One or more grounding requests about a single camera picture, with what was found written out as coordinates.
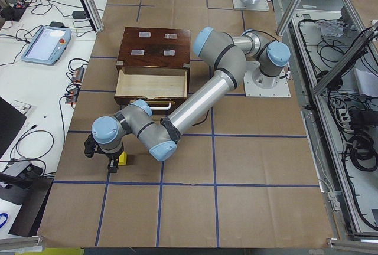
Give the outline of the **wooden drawer with white handle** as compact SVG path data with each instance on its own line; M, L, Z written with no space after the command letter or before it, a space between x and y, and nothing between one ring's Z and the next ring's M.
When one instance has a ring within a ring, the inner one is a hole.
M128 105L142 99L154 107L174 110L188 96L189 71L183 68L124 67L119 71L114 99Z

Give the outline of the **aluminium frame right side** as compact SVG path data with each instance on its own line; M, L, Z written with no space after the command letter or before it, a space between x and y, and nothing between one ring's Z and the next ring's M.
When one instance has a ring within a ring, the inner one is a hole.
M377 253L377 0L275 0L336 250ZM345 108L354 133L338 124Z

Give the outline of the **white power strip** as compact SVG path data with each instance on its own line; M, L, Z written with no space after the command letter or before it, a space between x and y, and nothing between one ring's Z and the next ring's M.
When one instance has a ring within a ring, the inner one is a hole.
M342 127L342 129L349 134L354 133L354 130L351 128L350 122L351 117L349 115L349 112L345 108L336 108L335 109L335 115L338 124Z

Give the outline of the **yellow cube block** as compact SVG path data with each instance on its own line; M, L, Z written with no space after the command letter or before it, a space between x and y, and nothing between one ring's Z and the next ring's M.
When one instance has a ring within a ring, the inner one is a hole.
M126 152L122 152L118 157L118 165L125 166L127 164L128 155Z

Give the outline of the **dark wooden drawer cabinet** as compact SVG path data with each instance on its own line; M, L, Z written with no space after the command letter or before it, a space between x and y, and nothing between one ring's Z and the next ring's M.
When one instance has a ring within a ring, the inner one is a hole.
M190 37L185 29L126 27L116 68L183 68L190 73Z

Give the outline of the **orange black connector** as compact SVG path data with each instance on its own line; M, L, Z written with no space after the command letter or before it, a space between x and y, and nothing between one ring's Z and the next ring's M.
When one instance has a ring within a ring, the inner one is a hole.
M77 102L79 93L80 93L79 87L74 87L74 88L68 89L68 91L65 95L65 98L66 98L65 104L69 104L71 106L75 105L76 102Z
M84 77L85 68L83 66L73 70L73 74L71 75L71 81L73 83L81 83Z

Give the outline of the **orange black connector lower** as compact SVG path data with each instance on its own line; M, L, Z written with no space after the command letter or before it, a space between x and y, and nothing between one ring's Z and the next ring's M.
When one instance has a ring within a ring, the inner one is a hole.
M75 105L76 102L77 102L79 93L80 93L79 87L74 87L74 88L68 89L68 91L65 95L65 98L66 98L65 104L69 104L71 106Z

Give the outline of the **grey usb hub adapter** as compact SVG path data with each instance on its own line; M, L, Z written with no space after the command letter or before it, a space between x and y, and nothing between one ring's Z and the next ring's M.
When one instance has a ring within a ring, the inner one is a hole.
M2 172L20 179L36 179L42 175L43 169L30 161L21 161L8 165Z

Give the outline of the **blue teach pendant tablet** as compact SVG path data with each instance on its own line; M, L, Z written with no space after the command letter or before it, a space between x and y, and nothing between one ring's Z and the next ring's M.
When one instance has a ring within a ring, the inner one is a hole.
M60 59L70 40L70 29L43 26L33 37L21 60L28 63L53 65Z

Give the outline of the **black power adapter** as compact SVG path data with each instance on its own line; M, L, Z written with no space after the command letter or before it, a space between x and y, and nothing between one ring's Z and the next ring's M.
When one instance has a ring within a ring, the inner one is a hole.
M73 11L72 12L73 19L86 19L87 15L84 11Z

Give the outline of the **black electronics board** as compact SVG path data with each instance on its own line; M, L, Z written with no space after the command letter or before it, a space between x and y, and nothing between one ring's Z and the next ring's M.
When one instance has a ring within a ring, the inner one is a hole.
M18 1L16 4L1 9L1 17L5 21L20 21L26 9L29 7L29 2Z

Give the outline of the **orange black connector upper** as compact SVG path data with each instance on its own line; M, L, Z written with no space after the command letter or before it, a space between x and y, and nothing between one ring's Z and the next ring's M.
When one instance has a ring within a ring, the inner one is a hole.
M81 83L84 77L85 68L83 66L73 70L73 74L71 75L71 81L73 83Z

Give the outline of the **black laptop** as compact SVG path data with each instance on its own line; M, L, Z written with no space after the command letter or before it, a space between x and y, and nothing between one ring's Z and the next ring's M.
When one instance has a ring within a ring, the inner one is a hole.
M1 98L0 112L1 156L3 156L20 132L27 117L3 98Z

